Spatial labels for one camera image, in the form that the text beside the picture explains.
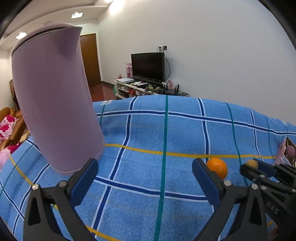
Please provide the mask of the small yellow longan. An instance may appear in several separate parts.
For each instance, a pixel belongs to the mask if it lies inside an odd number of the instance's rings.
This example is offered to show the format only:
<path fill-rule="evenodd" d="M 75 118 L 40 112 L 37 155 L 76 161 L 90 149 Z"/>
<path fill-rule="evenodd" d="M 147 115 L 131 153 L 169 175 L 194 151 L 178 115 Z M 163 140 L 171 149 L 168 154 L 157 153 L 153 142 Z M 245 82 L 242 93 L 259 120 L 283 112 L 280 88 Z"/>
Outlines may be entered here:
<path fill-rule="evenodd" d="M 258 161 L 255 159 L 250 159 L 245 164 L 252 168 L 258 169 Z"/>

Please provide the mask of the purple round radish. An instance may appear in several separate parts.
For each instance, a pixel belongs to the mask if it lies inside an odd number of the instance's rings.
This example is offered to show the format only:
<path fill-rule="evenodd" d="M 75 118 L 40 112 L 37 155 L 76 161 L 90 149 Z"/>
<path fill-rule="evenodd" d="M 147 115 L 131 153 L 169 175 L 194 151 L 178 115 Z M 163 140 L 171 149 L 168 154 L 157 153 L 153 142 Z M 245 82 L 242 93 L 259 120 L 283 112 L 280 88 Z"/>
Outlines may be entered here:
<path fill-rule="evenodd" d="M 295 161 L 295 156 L 296 156 L 295 147 L 287 146 L 285 149 L 285 157 L 291 164 Z"/>

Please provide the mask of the orange leather sofa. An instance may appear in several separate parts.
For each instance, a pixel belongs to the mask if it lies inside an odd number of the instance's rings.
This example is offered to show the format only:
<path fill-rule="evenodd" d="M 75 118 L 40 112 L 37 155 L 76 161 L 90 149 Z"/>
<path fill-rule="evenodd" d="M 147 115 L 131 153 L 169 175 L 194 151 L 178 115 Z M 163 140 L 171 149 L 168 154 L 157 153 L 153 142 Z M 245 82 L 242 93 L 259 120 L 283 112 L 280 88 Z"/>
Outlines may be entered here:
<path fill-rule="evenodd" d="M 8 146 L 18 145 L 26 127 L 20 110 L 1 109 L 1 151 Z"/>

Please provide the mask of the white tv stand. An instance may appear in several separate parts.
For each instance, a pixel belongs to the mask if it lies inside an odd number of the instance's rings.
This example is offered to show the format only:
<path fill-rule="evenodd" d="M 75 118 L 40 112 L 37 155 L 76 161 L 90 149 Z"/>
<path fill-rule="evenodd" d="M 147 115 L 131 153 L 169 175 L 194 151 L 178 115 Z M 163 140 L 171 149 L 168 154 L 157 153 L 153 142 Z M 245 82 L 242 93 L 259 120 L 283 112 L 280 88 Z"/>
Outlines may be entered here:
<path fill-rule="evenodd" d="M 114 80 L 114 95 L 119 99 L 126 99 L 144 95 L 172 95 L 188 97 L 189 94 L 179 90 L 179 85 L 169 89 L 166 83 L 152 85 L 143 81 L 132 81 L 129 78 Z"/>

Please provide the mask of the pink metal tin box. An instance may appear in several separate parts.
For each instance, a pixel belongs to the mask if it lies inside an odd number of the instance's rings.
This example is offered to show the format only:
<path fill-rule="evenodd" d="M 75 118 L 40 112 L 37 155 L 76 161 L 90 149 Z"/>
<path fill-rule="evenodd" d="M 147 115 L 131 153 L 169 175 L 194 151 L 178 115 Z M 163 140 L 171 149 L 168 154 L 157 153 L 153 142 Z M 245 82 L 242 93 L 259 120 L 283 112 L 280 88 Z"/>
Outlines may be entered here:
<path fill-rule="evenodd" d="M 282 144 L 278 149 L 277 158 L 275 160 L 276 164 L 287 164 L 295 167 L 295 144 L 289 137 L 285 137 Z"/>

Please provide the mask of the orange tangerine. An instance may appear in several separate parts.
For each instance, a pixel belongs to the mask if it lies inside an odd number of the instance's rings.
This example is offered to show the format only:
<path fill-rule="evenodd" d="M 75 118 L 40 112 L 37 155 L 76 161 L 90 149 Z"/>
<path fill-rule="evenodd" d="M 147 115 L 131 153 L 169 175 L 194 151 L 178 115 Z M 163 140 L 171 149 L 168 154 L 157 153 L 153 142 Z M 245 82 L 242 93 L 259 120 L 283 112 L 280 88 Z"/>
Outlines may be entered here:
<path fill-rule="evenodd" d="M 226 163 L 217 157 L 212 157 L 206 162 L 206 166 L 210 171 L 214 171 L 221 180 L 225 179 L 228 174 Z"/>

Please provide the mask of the black television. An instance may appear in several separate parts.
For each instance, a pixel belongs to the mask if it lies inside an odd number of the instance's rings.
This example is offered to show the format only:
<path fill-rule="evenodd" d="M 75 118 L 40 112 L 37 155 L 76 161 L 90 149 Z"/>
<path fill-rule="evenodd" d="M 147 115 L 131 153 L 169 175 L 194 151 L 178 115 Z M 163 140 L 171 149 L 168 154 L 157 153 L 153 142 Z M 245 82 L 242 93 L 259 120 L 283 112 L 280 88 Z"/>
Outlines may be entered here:
<path fill-rule="evenodd" d="M 131 54 L 134 79 L 165 80 L 165 54 L 162 52 Z"/>

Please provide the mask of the brown wooden door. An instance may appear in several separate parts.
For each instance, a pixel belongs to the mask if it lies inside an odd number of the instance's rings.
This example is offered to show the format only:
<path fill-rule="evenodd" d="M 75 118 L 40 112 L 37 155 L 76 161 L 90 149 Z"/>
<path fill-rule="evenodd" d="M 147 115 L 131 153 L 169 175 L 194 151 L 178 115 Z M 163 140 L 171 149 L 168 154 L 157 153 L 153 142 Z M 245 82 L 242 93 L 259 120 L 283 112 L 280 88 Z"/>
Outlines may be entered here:
<path fill-rule="evenodd" d="M 91 88 L 101 83 L 96 34 L 80 36 L 80 45 L 88 86 Z"/>

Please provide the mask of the blue plaid tablecloth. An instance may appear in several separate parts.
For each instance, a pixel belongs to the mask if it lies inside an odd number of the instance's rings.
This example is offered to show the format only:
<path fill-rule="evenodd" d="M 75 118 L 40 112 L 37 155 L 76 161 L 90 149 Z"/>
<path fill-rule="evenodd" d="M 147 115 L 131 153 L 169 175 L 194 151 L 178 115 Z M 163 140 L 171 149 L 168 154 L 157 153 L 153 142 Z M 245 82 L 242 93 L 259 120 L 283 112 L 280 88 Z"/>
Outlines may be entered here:
<path fill-rule="evenodd" d="M 96 240 L 193 240 L 214 211 L 192 172 L 195 158 L 221 158 L 227 178 L 251 158 L 273 163 L 295 126 L 251 108 L 193 97 L 140 96 L 32 107 L 34 123 L 53 135 L 46 146 L 69 150 L 69 165 L 86 147 L 88 121 L 98 121 L 106 146 L 78 215 Z"/>

